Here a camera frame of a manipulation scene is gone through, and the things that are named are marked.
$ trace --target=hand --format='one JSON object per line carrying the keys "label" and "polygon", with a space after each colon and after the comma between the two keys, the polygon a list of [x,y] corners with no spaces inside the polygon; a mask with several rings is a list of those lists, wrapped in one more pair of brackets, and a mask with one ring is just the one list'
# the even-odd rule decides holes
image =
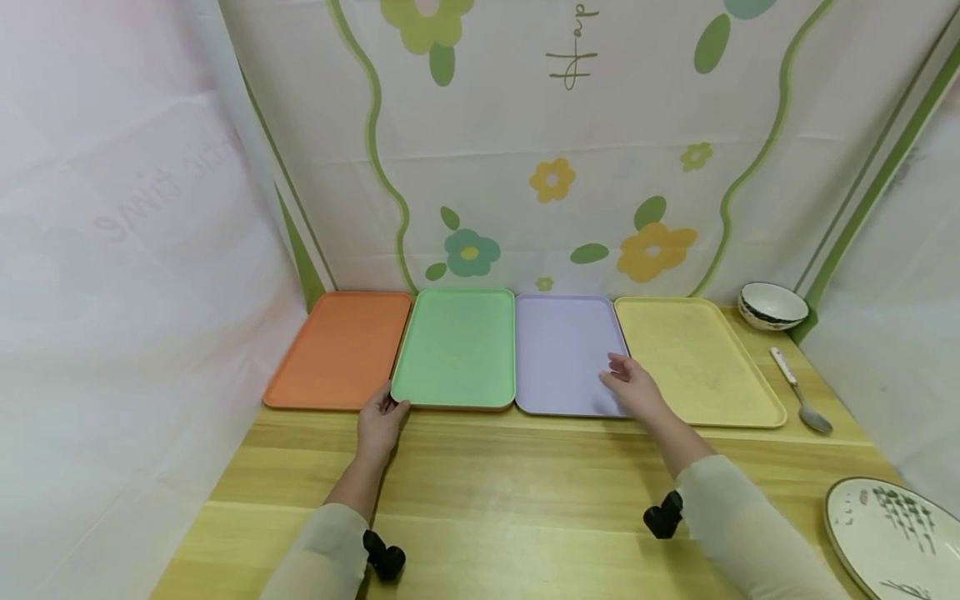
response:
{"label": "hand", "polygon": [[370,396],[357,420],[357,458],[386,467],[400,436],[403,418],[410,412],[410,400],[394,402],[387,381]]}
{"label": "hand", "polygon": [[616,399],[630,416],[647,421],[658,414],[670,413],[657,382],[629,356],[608,354],[610,370],[600,373],[603,384],[616,394]]}

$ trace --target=sleeve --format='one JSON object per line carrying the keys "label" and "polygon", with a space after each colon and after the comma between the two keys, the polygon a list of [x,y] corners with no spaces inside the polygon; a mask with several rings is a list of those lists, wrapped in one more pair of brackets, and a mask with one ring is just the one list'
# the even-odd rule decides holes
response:
{"label": "sleeve", "polygon": [[350,507],[323,505],[300,530],[260,598],[353,600],[367,569],[367,527]]}
{"label": "sleeve", "polygon": [[849,600],[806,540],[725,456],[677,477],[690,536],[753,600]]}

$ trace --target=patterned bowl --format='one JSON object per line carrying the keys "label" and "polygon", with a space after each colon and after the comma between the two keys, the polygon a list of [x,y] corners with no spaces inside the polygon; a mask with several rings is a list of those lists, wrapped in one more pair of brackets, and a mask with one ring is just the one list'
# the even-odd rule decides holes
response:
{"label": "patterned bowl", "polygon": [[773,283],[743,286],[736,307],[747,324],[764,331],[785,331],[810,314],[803,298]]}

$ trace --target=white plate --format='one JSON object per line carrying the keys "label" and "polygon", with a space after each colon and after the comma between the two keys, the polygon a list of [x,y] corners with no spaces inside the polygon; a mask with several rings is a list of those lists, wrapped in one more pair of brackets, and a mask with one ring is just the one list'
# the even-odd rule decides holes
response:
{"label": "white plate", "polygon": [[871,598],[960,598],[960,521],[947,511],[866,477],[835,483],[825,510],[834,550]]}

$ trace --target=wall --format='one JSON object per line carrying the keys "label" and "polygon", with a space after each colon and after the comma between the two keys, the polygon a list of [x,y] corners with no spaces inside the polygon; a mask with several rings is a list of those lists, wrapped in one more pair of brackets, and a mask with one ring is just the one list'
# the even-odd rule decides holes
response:
{"label": "wall", "polygon": [[844,255],[806,355],[903,477],[960,515],[960,86]]}
{"label": "wall", "polygon": [[222,6],[340,287],[729,302],[797,282],[956,2]]}
{"label": "wall", "polygon": [[0,9],[0,597],[149,594],[302,295],[186,11]]}

